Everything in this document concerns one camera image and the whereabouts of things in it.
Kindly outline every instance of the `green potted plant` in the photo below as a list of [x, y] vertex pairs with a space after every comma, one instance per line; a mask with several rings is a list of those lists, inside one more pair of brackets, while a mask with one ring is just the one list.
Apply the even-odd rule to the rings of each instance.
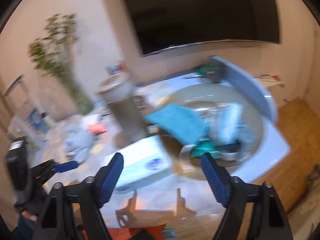
[[43, 75], [56, 77], [67, 89], [79, 113], [89, 113], [93, 105], [74, 80], [72, 46], [78, 40], [75, 35], [75, 14], [55, 14], [47, 19], [44, 28], [48, 35], [29, 44], [28, 54], [36, 63], [35, 69]]

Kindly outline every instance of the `white label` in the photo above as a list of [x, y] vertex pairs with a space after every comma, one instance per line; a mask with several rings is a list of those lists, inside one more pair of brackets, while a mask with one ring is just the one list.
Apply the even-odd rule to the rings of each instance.
[[23, 140], [22, 141], [17, 141], [17, 142], [13, 142], [9, 148], [9, 151], [20, 148], [21, 145], [23, 144]]

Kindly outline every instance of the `screw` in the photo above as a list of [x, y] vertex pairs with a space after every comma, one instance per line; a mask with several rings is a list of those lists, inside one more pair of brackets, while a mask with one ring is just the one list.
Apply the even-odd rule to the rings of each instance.
[[272, 185], [272, 183], [270, 181], [265, 181], [263, 183], [263, 185], [266, 186], [266, 187], [273, 187], [273, 185]]
[[85, 182], [86, 182], [86, 183], [92, 183], [92, 182], [94, 182], [94, 177], [92, 177], [92, 176], [87, 177], [87, 178], [85, 179]]
[[240, 178], [237, 177], [237, 176], [233, 176], [233, 177], [231, 178], [231, 180], [232, 180], [234, 183], [240, 182]]
[[61, 188], [61, 187], [63, 187], [63, 184], [61, 182], [57, 182], [57, 183], [55, 183], [53, 185], [53, 188], [55, 188], [55, 189], [58, 189], [58, 188]]

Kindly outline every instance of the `turquoise cloth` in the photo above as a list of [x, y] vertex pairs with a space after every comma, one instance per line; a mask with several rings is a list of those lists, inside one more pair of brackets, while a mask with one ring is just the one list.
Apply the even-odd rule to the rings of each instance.
[[182, 145], [197, 144], [208, 133], [208, 127], [200, 116], [177, 104], [170, 104], [146, 119], [165, 130]]

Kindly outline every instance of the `person's hand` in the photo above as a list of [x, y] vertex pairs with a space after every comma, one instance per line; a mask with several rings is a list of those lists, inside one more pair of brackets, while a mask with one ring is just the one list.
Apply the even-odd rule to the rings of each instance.
[[28, 210], [25, 210], [22, 212], [22, 215], [26, 218], [26, 219], [29, 219], [33, 222], [37, 222], [37, 216], [35, 216], [34, 214], [32, 214], [30, 211]]

